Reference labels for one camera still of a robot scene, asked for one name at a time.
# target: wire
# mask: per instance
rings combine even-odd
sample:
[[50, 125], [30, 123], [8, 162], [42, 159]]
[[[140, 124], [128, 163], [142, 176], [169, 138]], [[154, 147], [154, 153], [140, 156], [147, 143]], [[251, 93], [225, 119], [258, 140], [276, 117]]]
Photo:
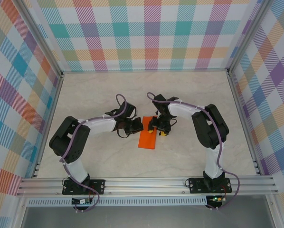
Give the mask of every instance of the wire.
[[65, 177], [65, 178], [62, 179], [62, 185], [63, 185], [63, 187], [66, 187], [66, 186], [64, 185], [64, 180], [65, 180], [65, 179], [68, 179], [68, 178]]
[[224, 197], [223, 198], [225, 198], [226, 197], [226, 195], [227, 195], [227, 190], [226, 190], [226, 188], [223, 186], [223, 185], [221, 185], [221, 187], [223, 188], [223, 190], [224, 190]]
[[120, 138], [123, 138], [123, 139], [126, 139], [126, 138], [128, 138], [128, 136], [129, 136], [129, 135], [126, 136], [126, 137], [121, 136], [120, 133], [119, 133], [119, 129], [117, 129], [117, 134], [118, 134], [118, 136], [119, 136]]
[[214, 128], [215, 128], [215, 130], [216, 130], [216, 133], [217, 133], [217, 136], [218, 136], [218, 140], [219, 140], [219, 154], [218, 154], [218, 157], [217, 157], [217, 166], [218, 166], [223, 172], [225, 172], [225, 173], [227, 173], [227, 174], [230, 174], [230, 175], [236, 177], [236, 179], [237, 179], [237, 181], [238, 181], [238, 186], [237, 186], [237, 189], [236, 189], [236, 192], [235, 192], [233, 198], [231, 198], [231, 200], [230, 200], [229, 202], [227, 202], [226, 204], [224, 204], [224, 205], [221, 206], [220, 208], [225, 207], [226, 205], [230, 204], [230, 202], [232, 202], [232, 201], [235, 199], [235, 197], [237, 196], [237, 194], [238, 194], [238, 192], [239, 192], [239, 189], [240, 189], [240, 179], [239, 179], [239, 177], [238, 177], [236, 174], [234, 174], [234, 173], [232, 173], [232, 172], [228, 172], [228, 171], [226, 171], [225, 169], [223, 169], [223, 168], [221, 167], [220, 163], [219, 163], [220, 157], [221, 157], [221, 154], [222, 154], [222, 139], [221, 139], [221, 135], [220, 135], [220, 133], [219, 133], [218, 127], [217, 127], [217, 125], [215, 124], [215, 121], [214, 121], [214, 119], [211, 117], [211, 115], [210, 115], [205, 109], [203, 109], [203, 108], [201, 108], [201, 107], [199, 107], [199, 106], [193, 105], [193, 104], [189, 104], [189, 103], [186, 103], [186, 102], [180, 102], [180, 101], [158, 101], [158, 100], [155, 100], [155, 99], [153, 99], [153, 98], [150, 97], [150, 95], [152, 95], [153, 97], [155, 97], [155, 94], [153, 94], [153, 93], [151, 93], [151, 92], [148, 92], [146, 95], [147, 95], [147, 97], [148, 97], [150, 100], [152, 100], [152, 101], [154, 101], [154, 102], [157, 102], [157, 103], [176, 103], [176, 104], [187, 105], [187, 106], [189, 106], [189, 107], [197, 108], [197, 109], [203, 111], [203, 112], [208, 116], [208, 118], [210, 119], [210, 121], [212, 122], [212, 124], [213, 124], [213, 126], [214, 126]]
[[185, 187], [189, 188], [189, 186], [187, 186], [186, 182], [189, 180], [189, 178], [187, 178], [185, 181], [184, 181], [184, 185]]
[[69, 151], [70, 151], [70, 148], [71, 148], [71, 146], [72, 146], [72, 143], [73, 143], [73, 141], [74, 141], [74, 138], [75, 138], [75, 135], [76, 135], [78, 129], [79, 129], [83, 124], [85, 124], [86, 122], [89, 122], [89, 121], [99, 120], [99, 119], [114, 119], [114, 118], [116, 118], [116, 117], [118, 117], [118, 116], [120, 116], [120, 115], [123, 115], [123, 113], [125, 112], [126, 107], [127, 107], [127, 101], [126, 101], [126, 98], [125, 98], [122, 94], [117, 94], [117, 95], [115, 96], [115, 98], [116, 98], [116, 100], [117, 100], [117, 102], [118, 102], [119, 105], [120, 105], [120, 102], [119, 102], [119, 100], [118, 100], [118, 97], [119, 97], [119, 96], [122, 97], [123, 100], [124, 100], [124, 109], [123, 109], [119, 114], [117, 114], [117, 115], [93, 117], [93, 118], [84, 120], [84, 121], [82, 121], [81, 123], [79, 123], [78, 126], [75, 128], [74, 133], [72, 134], [72, 137], [71, 137], [71, 139], [70, 139], [70, 142], [69, 142], [69, 144], [68, 144], [68, 147], [67, 147], [67, 149], [66, 149], [64, 155], [63, 155], [63, 156], [61, 157], [61, 159], [59, 160], [59, 161], [63, 164], [64, 169], [65, 169], [65, 171], [66, 171], [66, 173], [68, 174], [68, 177], [69, 177], [70, 179], [72, 179], [76, 184], [80, 185], [81, 187], [86, 188], [86, 189], [92, 191], [93, 193], [97, 194], [97, 196], [98, 196], [98, 197], [97, 197], [97, 201], [95, 202], [94, 205], [88, 207], [88, 208], [85, 209], [85, 210], [82, 210], [81, 212], [87, 212], [87, 211], [93, 209], [93, 208], [100, 202], [100, 194], [99, 194], [96, 190], [90, 188], [89, 186], [86, 186], [86, 185], [84, 185], [84, 184], [78, 182], [74, 177], [71, 176], [70, 171], [69, 171], [68, 167], [66, 166], [65, 157], [67, 157], [67, 155], [68, 155], [68, 153], [69, 153]]
[[175, 122], [170, 127], [172, 127], [173, 125], [175, 125], [178, 122], [176, 119], [172, 119], [172, 120], [175, 120]]
[[94, 199], [94, 197], [95, 197], [95, 193], [94, 193], [94, 196], [90, 199], [90, 194], [91, 194], [91, 191], [89, 191], [89, 195], [88, 195], [89, 202], [91, 202]]

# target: black mounting plate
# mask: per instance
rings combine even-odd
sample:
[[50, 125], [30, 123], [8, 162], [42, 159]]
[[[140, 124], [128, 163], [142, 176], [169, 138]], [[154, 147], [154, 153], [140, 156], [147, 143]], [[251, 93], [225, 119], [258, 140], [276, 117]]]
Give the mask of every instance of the black mounting plate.
[[[88, 186], [96, 190], [100, 195], [103, 195], [105, 189], [105, 180], [90, 179]], [[89, 194], [88, 189], [86, 190], [82, 188], [81, 186], [74, 183], [72, 180], [67, 179], [63, 183], [62, 195], [88, 195], [88, 194]]]
[[230, 185], [231, 182], [229, 178], [224, 178], [220, 184], [215, 189], [209, 190], [207, 186], [204, 184], [204, 178], [189, 178], [186, 181], [186, 185], [189, 187], [189, 192], [190, 193], [224, 193], [224, 189], [221, 187], [225, 187], [226, 193], [231, 193], [232, 192], [232, 186]]

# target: enclosure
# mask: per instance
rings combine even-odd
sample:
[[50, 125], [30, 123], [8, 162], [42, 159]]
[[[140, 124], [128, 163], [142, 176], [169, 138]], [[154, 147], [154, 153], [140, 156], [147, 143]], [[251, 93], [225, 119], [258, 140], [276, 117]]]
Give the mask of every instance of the enclosure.
[[[210, 211], [213, 194], [185, 186], [207, 158], [178, 116], [154, 150], [140, 133], [89, 137], [81, 159], [104, 194], [72, 209], [50, 139], [68, 116], [119, 108], [119, 93], [154, 116], [147, 92], [218, 108], [220, 161], [240, 179], [227, 174], [228, 208]], [[284, 227], [284, 0], [0, 0], [0, 228], [90, 216], [95, 227]]]

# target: aluminum rail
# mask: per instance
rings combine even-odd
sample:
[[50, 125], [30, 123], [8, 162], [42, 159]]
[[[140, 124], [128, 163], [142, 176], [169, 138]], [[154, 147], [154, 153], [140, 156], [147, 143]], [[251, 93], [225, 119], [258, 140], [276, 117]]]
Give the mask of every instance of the aluminum rail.
[[[101, 197], [137, 197], [137, 196], [210, 196], [212, 193], [190, 194], [184, 181], [189, 177], [162, 178], [101, 178], [105, 179], [104, 195]], [[237, 189], [237, 180], [230, 178], [233, 195]], [[278, 190], [271, 176], [240, 176], [239, 195], [270, 195]], [[63, 178], [23, 179], [18, 190], [19, 197], [69, 197], [62, 195]]]

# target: colorful plaid backdrop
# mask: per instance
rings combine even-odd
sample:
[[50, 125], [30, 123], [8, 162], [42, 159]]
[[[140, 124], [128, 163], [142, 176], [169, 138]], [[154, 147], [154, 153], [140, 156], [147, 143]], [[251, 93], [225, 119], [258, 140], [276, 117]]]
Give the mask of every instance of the colorful plaid backdrop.
[[246, 37], [246, 33], [250, 29], [250, 27], [252, 25], [252, 22], [253, 22], [253, 19], [255, 18], [256, 14], [258, 13], [258, 10], [259, 10], [260, 5], [261, 5], [262, 2], [263, 2], [263, 0], [257, 0], [257, 3], [255, 5], [252, 13], [251, 13], [250, 17], [248, 18], [247, 23], [246, 23], [244, 29], [242, 30], [242, 32], [240, 34], [240, 37], [239, 37], [239, 39], [238, 39], [238, 41], [236, 43], [236, 46], [235, 46], [235, 48], [234, 48], [234, 50], [233, 50], [233, 52], [231, 54], [231, 57], [229, 58], [229, 60], [227, 62], [226, 68], [229, 68], [231, 66], [231, 63], [232, 63], [232, 61], [233, 61], [233, 59], [234, 59], [234, 57], [235, 57], [235, 55], [236, 55], [236, 53], [238, 51], [238, 48], [241, 46], [244, 38]]
[[101, 71], [224, 69], [257, 0], [25, 2], [62, 68]]
[[11, 0], [0, 0], [0, 228], [33, 169], [57, 80]]
[[233, 74], [257, 153], [284, 205], [284, 0], [275, 0]]

